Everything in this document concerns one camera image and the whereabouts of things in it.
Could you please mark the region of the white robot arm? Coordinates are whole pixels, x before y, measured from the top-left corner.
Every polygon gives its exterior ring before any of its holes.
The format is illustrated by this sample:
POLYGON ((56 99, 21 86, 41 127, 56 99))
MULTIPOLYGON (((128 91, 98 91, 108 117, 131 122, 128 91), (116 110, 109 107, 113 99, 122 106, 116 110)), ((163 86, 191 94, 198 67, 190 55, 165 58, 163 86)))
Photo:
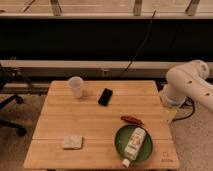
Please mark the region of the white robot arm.
POLYGON ((213 112, 213 85, 206 79, 210 73, 202 60, 176 65, 166 74, 167 84, 159 92, 164 106, 180 107, 187 97, 213 112))

